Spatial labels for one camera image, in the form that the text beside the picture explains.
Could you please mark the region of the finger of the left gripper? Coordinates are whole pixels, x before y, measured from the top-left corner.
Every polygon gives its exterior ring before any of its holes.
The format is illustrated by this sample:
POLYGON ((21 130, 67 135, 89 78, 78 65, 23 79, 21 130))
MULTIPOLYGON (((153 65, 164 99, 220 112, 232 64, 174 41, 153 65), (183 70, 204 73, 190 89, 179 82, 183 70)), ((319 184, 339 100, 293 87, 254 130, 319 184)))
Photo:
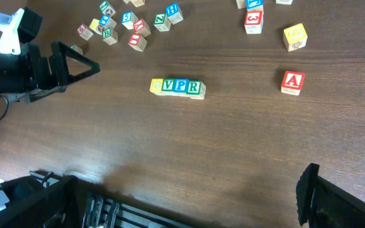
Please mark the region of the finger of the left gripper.
POLYGON ((49 64, 54 84, 57 86, 70 86, 101 71, 97 62, 86 58, 60 41, 52 42, 51 49, 49 64))

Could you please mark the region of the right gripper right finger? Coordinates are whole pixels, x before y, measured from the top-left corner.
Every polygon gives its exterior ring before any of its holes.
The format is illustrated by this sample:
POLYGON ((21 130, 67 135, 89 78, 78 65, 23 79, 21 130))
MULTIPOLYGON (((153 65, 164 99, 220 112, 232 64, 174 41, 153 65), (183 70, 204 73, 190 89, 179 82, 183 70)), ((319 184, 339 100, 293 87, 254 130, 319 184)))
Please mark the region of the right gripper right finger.
POLYGON ((365 202, 318 176, 319 165, 310 163, 296 186, 300 225, 310 228, 365 227, 365 202))

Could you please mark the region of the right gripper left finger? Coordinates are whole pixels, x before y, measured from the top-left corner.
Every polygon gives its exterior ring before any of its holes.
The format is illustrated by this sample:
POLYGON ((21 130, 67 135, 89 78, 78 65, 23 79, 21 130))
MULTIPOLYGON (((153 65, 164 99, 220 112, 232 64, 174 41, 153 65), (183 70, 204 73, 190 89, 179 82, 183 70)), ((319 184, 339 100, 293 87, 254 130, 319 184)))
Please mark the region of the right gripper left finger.
POLYGON ((78 178, 49 186, 32 175, 0 183, 0 227, 80 227, 78 178))

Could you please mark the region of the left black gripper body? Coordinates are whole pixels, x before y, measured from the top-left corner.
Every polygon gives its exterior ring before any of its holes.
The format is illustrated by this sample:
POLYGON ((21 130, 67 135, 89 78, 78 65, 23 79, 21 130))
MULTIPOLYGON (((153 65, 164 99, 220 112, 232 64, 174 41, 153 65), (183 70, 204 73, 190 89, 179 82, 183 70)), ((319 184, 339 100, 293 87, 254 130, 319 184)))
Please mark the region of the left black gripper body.
POLYGON ((31 103, 53 93, 49 85, 51 72, 46 57, 42 57, 38 46, 30 42, 37 36, 42 16, 25 7, 18 28, 21 54, 0 53, 0 97, 8 101, 24 99, 31 103))

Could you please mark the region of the yellow C block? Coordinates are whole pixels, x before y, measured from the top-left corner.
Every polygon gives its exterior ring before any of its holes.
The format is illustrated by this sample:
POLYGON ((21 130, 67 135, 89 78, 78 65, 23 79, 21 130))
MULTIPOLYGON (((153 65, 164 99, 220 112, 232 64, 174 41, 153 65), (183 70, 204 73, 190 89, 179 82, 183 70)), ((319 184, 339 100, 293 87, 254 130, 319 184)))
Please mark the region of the yellow C block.
POLYGON ((162 92, 163 79, 152 79, 150 84, 150 92, 157 96, 164 96, 162 92))

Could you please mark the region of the green V block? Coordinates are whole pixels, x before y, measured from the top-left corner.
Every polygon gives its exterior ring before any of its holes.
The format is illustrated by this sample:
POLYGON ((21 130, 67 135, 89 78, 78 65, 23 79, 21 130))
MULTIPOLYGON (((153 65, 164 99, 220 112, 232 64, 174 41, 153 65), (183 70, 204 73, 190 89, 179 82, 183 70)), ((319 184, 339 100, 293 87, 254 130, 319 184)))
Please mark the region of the green V block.
POLYGON ((162 85, 162 93, 165 96, 177 96, 174 92, 175 79, 164 79, 162 85))

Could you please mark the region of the blue P block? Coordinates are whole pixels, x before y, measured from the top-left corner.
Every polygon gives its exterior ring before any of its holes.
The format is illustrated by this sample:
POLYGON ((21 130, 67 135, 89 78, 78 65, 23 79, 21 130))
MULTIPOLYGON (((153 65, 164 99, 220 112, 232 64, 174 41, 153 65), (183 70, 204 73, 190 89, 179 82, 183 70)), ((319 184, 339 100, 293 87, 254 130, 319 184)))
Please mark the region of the blue P block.
POLYGON ((176 96, 188 97, 188 79, 175 79, 173 85, 173 92, 176 96))

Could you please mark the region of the green R block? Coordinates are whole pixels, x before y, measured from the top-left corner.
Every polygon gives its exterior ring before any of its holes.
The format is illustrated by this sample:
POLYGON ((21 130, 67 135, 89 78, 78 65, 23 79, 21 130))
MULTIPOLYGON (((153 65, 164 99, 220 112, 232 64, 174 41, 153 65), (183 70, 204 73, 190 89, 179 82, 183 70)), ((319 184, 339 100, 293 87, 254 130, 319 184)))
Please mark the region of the green R block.
POLYGON ((205 99, 206 85, 200 80, 190 80, 186 94, 191 99, 205 99))

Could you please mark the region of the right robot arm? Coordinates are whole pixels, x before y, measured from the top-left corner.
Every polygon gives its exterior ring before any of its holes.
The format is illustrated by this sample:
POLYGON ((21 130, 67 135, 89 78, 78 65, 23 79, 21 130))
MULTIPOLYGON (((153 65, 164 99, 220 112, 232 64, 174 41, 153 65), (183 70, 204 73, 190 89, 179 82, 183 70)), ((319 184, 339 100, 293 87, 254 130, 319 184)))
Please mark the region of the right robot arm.
MULTIPOLYGON (((310 163, 296 186, 298 222, 309 227, 365 227, 365 202, 318 174, 310 163)), ((0 183, 0 227, 184 227, 98 193, 77 197, 79 180, 31 172, 0 183)))

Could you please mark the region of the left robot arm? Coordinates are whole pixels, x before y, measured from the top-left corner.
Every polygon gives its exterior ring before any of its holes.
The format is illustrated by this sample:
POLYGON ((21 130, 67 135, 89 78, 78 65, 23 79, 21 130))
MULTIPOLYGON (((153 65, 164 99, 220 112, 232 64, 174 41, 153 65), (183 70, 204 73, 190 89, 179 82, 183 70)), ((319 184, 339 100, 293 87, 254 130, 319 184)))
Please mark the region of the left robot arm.
POLYGON ((42 16, 29 8, 12 15, 0 13, 0 96, 10 102, 33 103, 99 73, 99 64, 60 41, 51 44, 52 55, 41 56, 32 43, 42 16))

